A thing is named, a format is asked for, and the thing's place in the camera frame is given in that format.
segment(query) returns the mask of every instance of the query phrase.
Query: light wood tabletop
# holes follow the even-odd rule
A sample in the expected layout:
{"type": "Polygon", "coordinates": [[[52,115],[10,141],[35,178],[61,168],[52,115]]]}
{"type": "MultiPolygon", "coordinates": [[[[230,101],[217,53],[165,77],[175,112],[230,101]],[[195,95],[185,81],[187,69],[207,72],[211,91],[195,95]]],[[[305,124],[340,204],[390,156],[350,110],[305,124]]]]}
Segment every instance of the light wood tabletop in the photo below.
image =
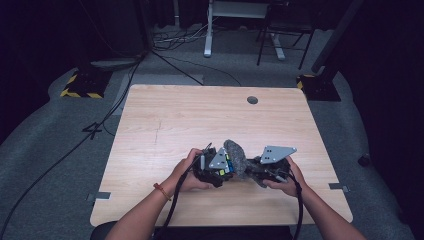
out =
{"type": "MultiPolygon", "coordinates": [[[[225,140],[238,143],[247,158],[266,145],[296,147],[293,160],[305,180],[349,222],[352,213],[338,183],[307,101],[299,89],[133,85],[110,152],[91,224],[115,221],[162,182],[191,148],[217,150],[225,140]],[[249,96],[257,104],[247,101],[249,96]]],[[[160,214],[161,226],[171,206],[160,214]]],[[[170,226],[293,225],[297,199],[264,189],[253,180],[233,178],[223,186],[180,193],[170,226]]],[[[304,211],[304,224],[312,224],[304,211]]]]}

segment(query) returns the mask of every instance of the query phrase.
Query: gray floor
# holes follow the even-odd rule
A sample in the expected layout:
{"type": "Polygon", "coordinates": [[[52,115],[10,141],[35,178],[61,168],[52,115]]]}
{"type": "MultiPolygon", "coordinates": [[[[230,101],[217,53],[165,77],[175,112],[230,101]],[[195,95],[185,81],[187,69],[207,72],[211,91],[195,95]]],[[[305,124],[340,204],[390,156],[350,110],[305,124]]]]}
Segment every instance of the gray floor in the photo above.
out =
{"type": "MultiPolygon", "coordinates": [[[[316,33],[302,70],[297,69],[301,52],[286,51],[287,60],[279,61],[271,48],[265,49],[261,65],[256,66],[259,51],[256,34],[254,31],[218,32],[214,36],[211,58],[203,57],[204,39],[159,54],[225,71],[242,86],[296,87],[295,78],[311,73],[310,67],[331,32],[316,33]]],[[[238,86],[225,73],[168,60],[188,74],[203,76],[205,85],[238,86]]],[[[81,130],[103,119],[128,70],[113,74],[104,99],[60,97],[72,72],[70,69],[53,82],[50,102],[28,117],[0,146],[1,226],[25,189],[86,136],[81,130]]],[[[146,57],[136,73],[137,76],[181,75],[153,54],[146,57]]],[[[409,227],[398,220],[394,196],[375,169],[357,164],[357,159],[367,152],[366,133],[343,76],[337,75],[334,83],[341,102],[309,102],[309,106],[337,176],[351,190],[346,198],[353,213],[353,224],[369,239],[414,239],[409,227]]],[[[111,116],[105,124],[107,129],[115,132],[119,120],[120,115],[111,116]]],[[[90,225],[92,203],[86,201],[86,197],[98,190],[113,139],[105,131],[96,134],[94,140],[85,141],[50,171],[20,203],[4,239],[89,239],[93,230],[90,225]]],[[[320,239],[320,235],[314,225],[305,225],[300,239],[315,240],[320,239]]]]}

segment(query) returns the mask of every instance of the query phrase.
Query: hand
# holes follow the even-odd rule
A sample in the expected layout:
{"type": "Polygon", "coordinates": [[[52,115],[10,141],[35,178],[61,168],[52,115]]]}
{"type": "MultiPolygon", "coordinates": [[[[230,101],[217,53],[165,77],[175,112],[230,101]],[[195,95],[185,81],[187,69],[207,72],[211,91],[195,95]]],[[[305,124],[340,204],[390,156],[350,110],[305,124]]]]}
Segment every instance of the hand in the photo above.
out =
{"type": "MultiPolygon", "coordinates": [[[[184,172],[187,170],[187,168],[193,163],[193,160],[196,157],[196,155],[201,153],[202,153],[202,150],[195,149],[195,148],[191,149],[187,158],[182,159],[174,168],[174,171],[172,172],[170,178],[175,178],[178,181],[181,175],[183,175],[184,172]]],[[[187,174],[186,179],[183,182],[183,185],[181,186],[180,192],[187,192],[193,189],[210,189],[210,188],[214,188],[214,186],[210,183],[201,182],[199,179],[197,179],[194,176],[193,172],[189,172],[187,174]]]]}
{"type": "MultiPolygon", "coordinates": [[[[303,178],[303,174],[300,171],[297,164],[293,162],[293,159],[290,156],[288,156],[286,158],[287,158],[287,161],[290,164],[290,169],[293,171],[294,177],[299,182],[302,189],[308,188],[308,185],[306,184],[305,179],[303,178]]],[[[267,185],[268,187],[272,188],[272,189],[280,189],[289,196],[297,197],[296,185],[294,184],[294,182],[291,178],[288,178],[287,183],[281,183],[281,182],[277,183],[277,182],[274,182],[274,181],[271,181],[271,180],[266,180],[266,179],[263,180],[263,183],[265,185],[267,185]]]]}

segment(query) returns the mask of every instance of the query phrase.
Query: forearm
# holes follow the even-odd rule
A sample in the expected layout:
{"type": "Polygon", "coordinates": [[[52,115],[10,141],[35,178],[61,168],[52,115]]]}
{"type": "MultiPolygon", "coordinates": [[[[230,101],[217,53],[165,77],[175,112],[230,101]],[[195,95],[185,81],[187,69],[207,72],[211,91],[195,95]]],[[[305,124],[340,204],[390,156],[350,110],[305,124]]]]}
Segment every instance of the forearm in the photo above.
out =
{"type": "Polygon", "coordinates": [[[303,189],[302,198],[324,239],[365,239],[353,225],[328,206],[309,187],[303,189]]]}
{"type": "MultiPolygon", "coordinates": [[[[176,183],[175,179],[168,178],[161,186],[168,196],[173,196],[176,183]]],[[[167,202],[160,190],[153,190],[115,224],[106,239],[150,239],[156,220],[167,202]]]]}

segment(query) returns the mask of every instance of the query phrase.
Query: red bracelet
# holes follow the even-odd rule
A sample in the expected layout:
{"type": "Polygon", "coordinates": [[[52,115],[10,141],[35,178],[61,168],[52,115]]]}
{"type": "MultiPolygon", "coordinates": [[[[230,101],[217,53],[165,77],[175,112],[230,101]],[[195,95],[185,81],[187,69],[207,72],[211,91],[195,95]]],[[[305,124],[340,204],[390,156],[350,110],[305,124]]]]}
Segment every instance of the red bracelet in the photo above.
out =
{"type": "Polygon", "coordinates": [[[160,190],[163,195],[168,199],[168,201],[171,201],[171,198],[168,196],[168,194],[166,194],[165,190],[163,190],[163,187],[161,185],[159,185],[158,183],[153,184],[153,187],[155,187],[155,189],[160,190]]]}

